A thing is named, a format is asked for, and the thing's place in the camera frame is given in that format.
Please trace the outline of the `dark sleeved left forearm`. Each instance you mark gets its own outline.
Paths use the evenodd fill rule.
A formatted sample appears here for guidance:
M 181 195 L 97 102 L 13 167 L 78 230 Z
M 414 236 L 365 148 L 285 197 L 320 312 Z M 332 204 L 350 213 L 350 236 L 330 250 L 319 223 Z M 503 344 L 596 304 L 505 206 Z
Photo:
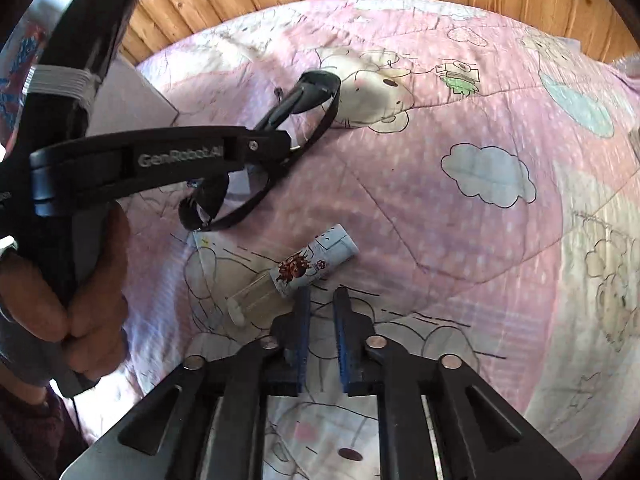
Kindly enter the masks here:
M 43 404 L 60 367 L 61 345 L 43 341 L 1 306 L 1 387 L 28 405 Z

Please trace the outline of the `person's left hand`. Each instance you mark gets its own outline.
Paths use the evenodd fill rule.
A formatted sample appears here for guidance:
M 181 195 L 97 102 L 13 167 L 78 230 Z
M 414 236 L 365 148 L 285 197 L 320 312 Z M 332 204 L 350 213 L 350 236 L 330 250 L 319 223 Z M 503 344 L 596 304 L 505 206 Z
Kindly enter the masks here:
M 19 256 L 6 257 L 1 263 L 1 299 L 14 321 L 47 342 L 70 336 L 65 362 L 90 380 L 113 373 L 126 359 L 128 304 L 122 288 L 129 234 L 126 214 L 121 206 L 113 206 L 96 268 L 67 308 L 32 264 Z

